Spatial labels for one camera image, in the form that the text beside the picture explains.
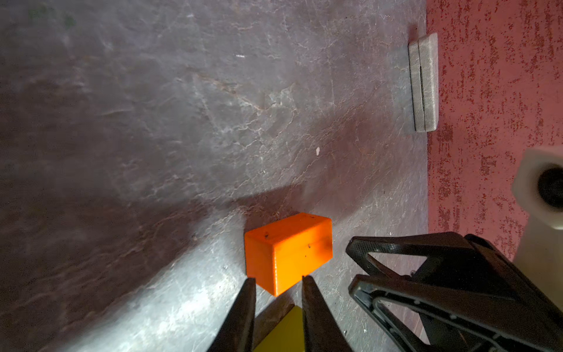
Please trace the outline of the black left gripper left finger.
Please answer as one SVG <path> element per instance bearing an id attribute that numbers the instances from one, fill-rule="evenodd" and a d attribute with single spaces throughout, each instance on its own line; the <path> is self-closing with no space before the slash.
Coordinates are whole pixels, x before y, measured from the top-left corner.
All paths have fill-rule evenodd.
<path id="1" fill-rule="evenodd" d="M 247 278 L 208 351 L 252 351 L 255 308 L 256 279 Z"/>

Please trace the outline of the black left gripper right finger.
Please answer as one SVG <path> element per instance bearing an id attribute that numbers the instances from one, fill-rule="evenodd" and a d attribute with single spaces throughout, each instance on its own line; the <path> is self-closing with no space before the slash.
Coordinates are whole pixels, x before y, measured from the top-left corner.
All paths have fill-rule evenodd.
<path id="1" fill-rule="evenodd" d="M 352 351 L 311 276 L 302 279 L 305 351 Z"/>

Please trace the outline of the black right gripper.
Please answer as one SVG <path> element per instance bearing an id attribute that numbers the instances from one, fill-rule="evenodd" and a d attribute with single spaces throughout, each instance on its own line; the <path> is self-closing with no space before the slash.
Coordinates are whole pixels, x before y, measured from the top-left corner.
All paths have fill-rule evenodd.
<path id="1" fill-rule="evenodd" d="M 483 238 L 453 232 L 355 236 L 346 253 L 366 272 L 354 277 L 350 296 L 401 351 L 562 350 L 561 311 Z M 426 261 L 405 275 L 372 254 Z M 418 313 L 430 343 L 423 343 L 387 302 Z"/>

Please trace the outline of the green rectangular block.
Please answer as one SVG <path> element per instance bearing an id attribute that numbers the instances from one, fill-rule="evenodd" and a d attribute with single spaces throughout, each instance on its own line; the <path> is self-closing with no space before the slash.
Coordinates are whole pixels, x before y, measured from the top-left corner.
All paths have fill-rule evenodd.
<path id="1" fill-rule="evenodd" d="M 303 311 L 294 306 L 262 340 L 254 352 L 305 352 Z"/>

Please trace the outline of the orange rectangular block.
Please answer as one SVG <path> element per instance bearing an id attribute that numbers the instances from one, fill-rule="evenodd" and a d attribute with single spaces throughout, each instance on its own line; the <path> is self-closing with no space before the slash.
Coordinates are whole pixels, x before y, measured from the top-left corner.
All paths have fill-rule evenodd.
<path id="1" fill-rule="evenodd" d="M 246 275 L 277 297 L 333 258 L 332 220 L 296 214 L 250 230 L 244 246 Z"/>

